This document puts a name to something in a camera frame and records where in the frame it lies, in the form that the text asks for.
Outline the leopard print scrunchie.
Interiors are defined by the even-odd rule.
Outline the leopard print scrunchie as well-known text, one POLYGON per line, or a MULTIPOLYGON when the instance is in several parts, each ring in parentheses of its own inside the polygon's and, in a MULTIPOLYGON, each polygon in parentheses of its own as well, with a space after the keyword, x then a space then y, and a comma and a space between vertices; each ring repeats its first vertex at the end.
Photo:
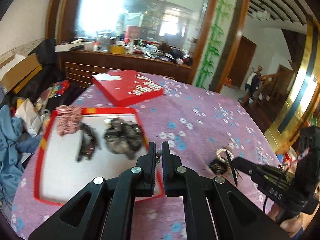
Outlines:
POLYGON ((210 162, 208 167, 211 169, 211 171, 215 175, 223 175, 231 169, 228 160, 226 160, 224 158, 214 159, 213 161, 210 162))

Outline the black rhinestone hair clip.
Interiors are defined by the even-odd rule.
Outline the black rhinestone hair clip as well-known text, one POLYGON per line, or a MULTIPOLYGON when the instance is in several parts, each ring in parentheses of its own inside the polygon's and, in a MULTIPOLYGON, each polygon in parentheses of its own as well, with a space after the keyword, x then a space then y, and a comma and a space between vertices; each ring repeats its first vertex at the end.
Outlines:
POLYGON ((240 178, 242 180, 242 176, 240 175, 239 171, 234 167, 234 165, 232 164, 233 160, 234 160, 234 155, 233 153, 230 151, 230 149, 225 148, 225 154, 227 157, 227 161, 228 161, 228 166, 231 170, 232 176, 233 176, 233 180, 234 180, 234 184, 237 187, 238 186, 238 178, 240 178))

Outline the large black hair claw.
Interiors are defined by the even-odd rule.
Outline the large black hair claw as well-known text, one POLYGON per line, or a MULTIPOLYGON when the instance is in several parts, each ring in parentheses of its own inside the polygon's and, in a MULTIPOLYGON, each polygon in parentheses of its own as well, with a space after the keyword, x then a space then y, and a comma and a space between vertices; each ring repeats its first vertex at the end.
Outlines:
POLYGON ((82 132, 82 137, 79 154, 76 158, 77 162, 82 161, 83 158, 91 160, 95 150, 100 147, 94 128, 84 122, 80 122, 80 131, 82 132))

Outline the grey sheer scrunchie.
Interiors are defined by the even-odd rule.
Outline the grey sheer scrunchie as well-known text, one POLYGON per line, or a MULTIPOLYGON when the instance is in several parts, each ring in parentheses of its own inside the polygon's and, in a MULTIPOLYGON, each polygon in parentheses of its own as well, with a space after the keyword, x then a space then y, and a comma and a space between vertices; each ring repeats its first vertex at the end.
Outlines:
POLYGON ((141 126, 135 122, 111 118, 106 120, 103 139, 109 151, 133 160, 143 145, 143 132, 141 126))

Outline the red plaid scrunchie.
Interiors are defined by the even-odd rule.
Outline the red plaid scrunchie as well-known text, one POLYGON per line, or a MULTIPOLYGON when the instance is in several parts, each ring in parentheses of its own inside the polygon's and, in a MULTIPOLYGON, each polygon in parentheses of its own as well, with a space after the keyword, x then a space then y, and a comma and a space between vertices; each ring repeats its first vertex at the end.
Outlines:
POLYGON ((73 134, 80 129, 82 109, 76 106, 59 106, 56 108, 58 118, 57 133, 59 136, 73 134))

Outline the red jewelry tray box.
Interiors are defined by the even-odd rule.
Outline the red jewelry tray box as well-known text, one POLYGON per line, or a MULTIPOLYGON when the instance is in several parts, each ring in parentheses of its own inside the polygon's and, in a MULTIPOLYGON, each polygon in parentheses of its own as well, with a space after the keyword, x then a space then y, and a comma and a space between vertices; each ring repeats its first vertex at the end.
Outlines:
POLYGON ((53 111, 39 146, 34 176, 34 199, 49 205, 61 206, 96 177, 112 179, 136 165, 139 157, 148 152, 148 140, 143 138, 141 148, 128 157, 113 153, 106 146, 106 126, 113 118, 142 125, 134 108, 83 108, 82 123, 92 129, 97 145, 91 155, 87 148, 91 137, 78 130, 60 136, 61 114, 53 111))

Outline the blue denim clothing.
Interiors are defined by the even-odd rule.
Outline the blue denim clothing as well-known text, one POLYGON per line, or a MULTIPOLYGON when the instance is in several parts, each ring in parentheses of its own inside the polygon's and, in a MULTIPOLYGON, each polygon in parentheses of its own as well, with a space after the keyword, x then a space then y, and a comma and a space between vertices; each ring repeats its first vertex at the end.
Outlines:
POLYGON ((1 107, 1 198, 14 201, 24 167, 23 153, 34 153, 41 136, 22 138, 23 121, 11 115, 10 107, 1 107))

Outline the red box lid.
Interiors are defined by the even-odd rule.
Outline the red box lid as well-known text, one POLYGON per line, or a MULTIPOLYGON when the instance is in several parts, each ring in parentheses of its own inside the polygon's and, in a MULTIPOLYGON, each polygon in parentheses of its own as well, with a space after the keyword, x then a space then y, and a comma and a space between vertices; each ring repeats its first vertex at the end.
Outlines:
POLYGON ((134 70, 93 75, 93 83, 115 107, 127 107, 163 95, 164 88, 134 70))

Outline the colourful snack packet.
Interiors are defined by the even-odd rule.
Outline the colourful snack packet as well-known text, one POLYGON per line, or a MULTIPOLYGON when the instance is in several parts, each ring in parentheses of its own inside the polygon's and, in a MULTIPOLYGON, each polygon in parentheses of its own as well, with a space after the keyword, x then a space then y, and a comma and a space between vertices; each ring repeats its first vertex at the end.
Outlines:
POLYGON ((58 96, 62 96, 64 92, 68 89, 69 87, 69 81, 64 80, 60 82, 56 82, 52 86, 51 93, 49 95, 49 98, 55 98, 58 96))

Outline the wooden headboard shelf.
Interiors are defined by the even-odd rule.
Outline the wooden headboard shelf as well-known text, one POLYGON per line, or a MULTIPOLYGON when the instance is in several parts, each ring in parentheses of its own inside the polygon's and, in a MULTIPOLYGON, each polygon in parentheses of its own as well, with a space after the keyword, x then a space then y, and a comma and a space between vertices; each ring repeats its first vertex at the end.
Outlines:
POLYGON ((117 55, 99 51, 69 51, 57 54, 61 71, 67 79, 82 88, 93 83, 93 75, 110 70, 135 70, 161 75, 186 83, 191 67, 135 55, 117 55))

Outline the brown wooden door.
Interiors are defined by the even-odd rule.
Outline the brown wooden door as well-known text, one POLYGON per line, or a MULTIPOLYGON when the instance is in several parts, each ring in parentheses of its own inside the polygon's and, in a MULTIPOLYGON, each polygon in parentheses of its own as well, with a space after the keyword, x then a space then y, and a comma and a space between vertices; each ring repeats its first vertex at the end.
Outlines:
POLYGON ((241 37, 235 59, 228 74, 233 86, 241 88, 256 47, 257 45, 254 42, 244 36, 241 37))

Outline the yellow box on shelf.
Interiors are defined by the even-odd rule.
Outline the yellow box on shelf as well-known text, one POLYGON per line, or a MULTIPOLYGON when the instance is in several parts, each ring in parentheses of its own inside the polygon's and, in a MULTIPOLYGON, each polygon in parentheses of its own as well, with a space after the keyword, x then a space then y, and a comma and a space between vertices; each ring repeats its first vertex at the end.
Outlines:
POLYGON ((125 53, 125 48, 124 48, 124 46, 111 45, 110 46, 110 53, 117 54, 117 55, 123 55, 125 53))

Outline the cardboard box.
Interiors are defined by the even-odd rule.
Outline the cardboard box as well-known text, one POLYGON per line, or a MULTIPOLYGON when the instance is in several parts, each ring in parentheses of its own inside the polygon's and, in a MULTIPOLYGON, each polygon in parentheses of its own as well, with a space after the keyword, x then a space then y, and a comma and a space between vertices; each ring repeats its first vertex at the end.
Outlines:
POLYGON ((41 64, 36 53, 25 57, 15 54, 1 63, 1 88, 7 94, 41 64))

